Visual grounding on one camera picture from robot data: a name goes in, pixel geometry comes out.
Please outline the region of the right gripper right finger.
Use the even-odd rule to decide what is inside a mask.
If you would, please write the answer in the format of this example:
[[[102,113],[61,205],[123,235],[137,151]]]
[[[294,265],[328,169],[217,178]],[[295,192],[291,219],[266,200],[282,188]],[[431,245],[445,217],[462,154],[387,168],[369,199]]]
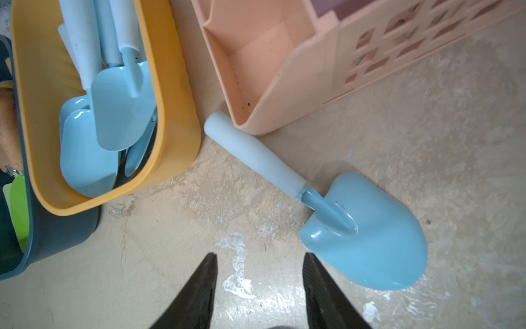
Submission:
[[[302,276],[310,328],[371,327],[313,253],[304,256]]]

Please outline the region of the dark teal storage box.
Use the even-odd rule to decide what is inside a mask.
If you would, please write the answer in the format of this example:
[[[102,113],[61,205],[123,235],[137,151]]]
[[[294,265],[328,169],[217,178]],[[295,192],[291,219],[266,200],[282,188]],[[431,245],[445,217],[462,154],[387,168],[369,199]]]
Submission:
[[[12,61],[12,45],[9,38],[1,37],[1,80],[12,79],[16,82]],[[13,182],[14,178],[1,171],[1,279],[15,277],[22,274],[30,264],[46,259],[57,253],[81,244],[95,231],[99,222],[99,208],[80,212],[76,215],[60,217],[47,211],[37,200],[29,179],[27,161],[23,147],[25,141],[19,119],[18,103],[15,104],[16,116],[19,124],[19,135],[22,147],[27,203],[30,216],[30,234],[27,249],[22,252],[19,248],[14,227],[11,222],[8,204],[5,200],[3,188]]]

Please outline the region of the yellow storage box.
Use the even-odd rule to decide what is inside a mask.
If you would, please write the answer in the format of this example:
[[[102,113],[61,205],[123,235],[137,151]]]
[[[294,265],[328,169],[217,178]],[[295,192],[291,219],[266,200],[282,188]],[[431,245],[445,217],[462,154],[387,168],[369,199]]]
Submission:
[[[38,201],[54,215],[75,215],[157,185],[187,170],[199,153],[201,126],[171,4],[137,1],[135,7],[158,107],[156,141],[146,165],[133,179],[91,199],[74,191],[60,171],[60,109],[84,94],[58,34],[63,22],[60,5],[57,1],[12,2],[12,63],[26,173]]]

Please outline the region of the blue shovel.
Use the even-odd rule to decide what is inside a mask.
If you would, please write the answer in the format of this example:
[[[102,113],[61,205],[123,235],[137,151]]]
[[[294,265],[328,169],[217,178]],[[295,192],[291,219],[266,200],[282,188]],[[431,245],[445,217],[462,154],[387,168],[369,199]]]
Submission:
[[[131,177],[141,164],[157,126],[157,121],[158,112],[155,110],[142,137],[128,149],[124,168],[126,177]]]
[[[65,26],[65,24],[61,24],[58,27],[58,33],[60,35],[60,38],[62,39],[62,42],[69,54],[70,59],[73,62],[73,65],[75,66],[75,69],[79,71],[78,69],[78,61],[76,59],[76,56],[73,51],[73,46],[71,45],[70,38],[68,36],[68,31]],[[68,116],[71,115],[73,112],[80,110],[80,109],[88,109],[89,108],[89,102],[87,100],[86,96],[79,96],[74,97],[68,101],[66,101],[60,111],[60,138],[62,138],[62,134],[64,132],[64,124],[67,120]]]
[[[108,0],[94,0],[94,5],[103,62],[108,68],[123,66],[110,3]]]
[[[95,198],[111,191],[119,169],[119,152],[101,148],[97,142],[92,109],[92,83],[102,70],[101,47],[95,5],[92,1],[60,1],[60,9],[78,74],[89,102],[68,116],[60,138],[60,169],[68,185],[79,194]]]
[[[314,211],[300,231],[301,242],[345,278],[370,289],[396,291],[412,286],[424,274],[428,249],[419,221],[363,175],[338,175],[321,196],[256,137],[236,128],[224,112],[212,113],[204,131]]]
[[[109,4],[123,65],[100,71],[91,93],[98,144],[118,152],[142,137],[156,109],[156,96],[148,62],[139,60],[142,41],[134,2]]]

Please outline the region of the green shovel wooden handle hidden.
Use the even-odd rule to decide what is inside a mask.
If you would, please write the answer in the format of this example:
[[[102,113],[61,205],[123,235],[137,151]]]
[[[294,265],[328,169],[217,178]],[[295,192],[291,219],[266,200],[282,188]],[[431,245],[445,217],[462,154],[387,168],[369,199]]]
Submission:
[[[1,171],[25,175],[15,95],[12,89],[1,89]]]

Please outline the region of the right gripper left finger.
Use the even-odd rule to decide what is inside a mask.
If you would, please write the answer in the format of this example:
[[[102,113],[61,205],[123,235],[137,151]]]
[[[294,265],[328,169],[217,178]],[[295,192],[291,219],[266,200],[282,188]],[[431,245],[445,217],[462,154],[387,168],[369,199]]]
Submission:
[[[210,252],[151,327],[209,328],[214,310],[217,275],[217,255]]]

